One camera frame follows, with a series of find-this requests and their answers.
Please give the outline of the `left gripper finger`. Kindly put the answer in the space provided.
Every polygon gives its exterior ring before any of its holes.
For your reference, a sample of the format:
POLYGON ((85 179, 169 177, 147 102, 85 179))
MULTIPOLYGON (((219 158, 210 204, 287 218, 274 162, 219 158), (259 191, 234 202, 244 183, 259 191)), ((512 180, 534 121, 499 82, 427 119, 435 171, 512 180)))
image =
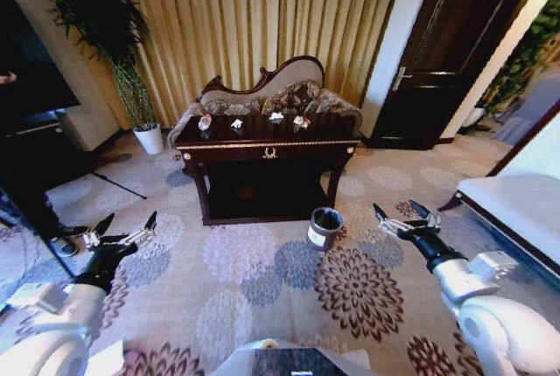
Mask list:
POLYGON ((89 230, 82 235, 86 249, 93 249, 94 247, 98 247, 100 245, 101 238, 109 229, 114 217, 115 214, 112 212, 105 219, 98 222, 92 230, 89 230))
POLYGON ((157 211, 154 211, 142 229, 137 230, 128 236, 128 245, 143 247, 156 237, 155 228, 157 225, 157 213, 157 211))

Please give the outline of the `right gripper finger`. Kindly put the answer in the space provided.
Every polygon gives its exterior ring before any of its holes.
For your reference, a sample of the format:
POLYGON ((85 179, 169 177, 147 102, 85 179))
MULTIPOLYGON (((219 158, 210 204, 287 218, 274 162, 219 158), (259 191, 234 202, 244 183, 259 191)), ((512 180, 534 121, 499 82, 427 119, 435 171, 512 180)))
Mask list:
POLYGON ((379 222, 379 228, 398 239, 408 239, 410 237, 411 226, 397 219, 390 219, 389 216, 376 204, 373 203, 374 215, 379 222))
POLYGON ((439 231, 441 229, 441 217, 438 214, 435 214, 426 206, 417 203, 413 199, 409 200, 409 205, 420 217, 419 220, 414 221, 415 226, 427 226, 434 231, 439 231))

